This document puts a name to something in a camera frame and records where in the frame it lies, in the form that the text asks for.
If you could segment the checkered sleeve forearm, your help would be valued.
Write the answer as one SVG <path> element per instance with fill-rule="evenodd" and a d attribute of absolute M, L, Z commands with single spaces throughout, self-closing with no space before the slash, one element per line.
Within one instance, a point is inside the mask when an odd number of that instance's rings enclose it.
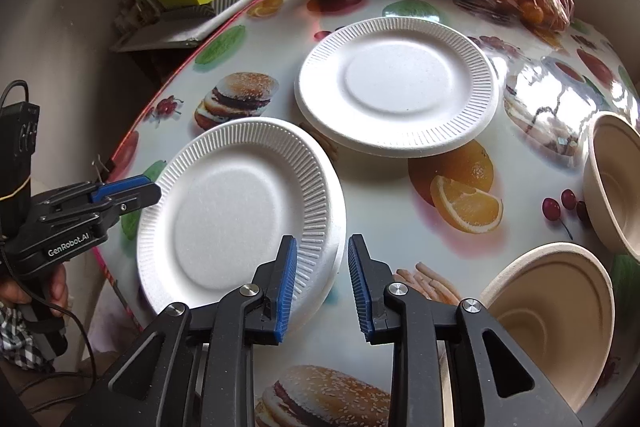
<path fill-rule="evenodd" d="M 27 329 L 20 310 L 1 303 L 1 355 L 6 361 L 25 371 L 44 371 L 49 367 L 36 346 L 35 337 Z"/>

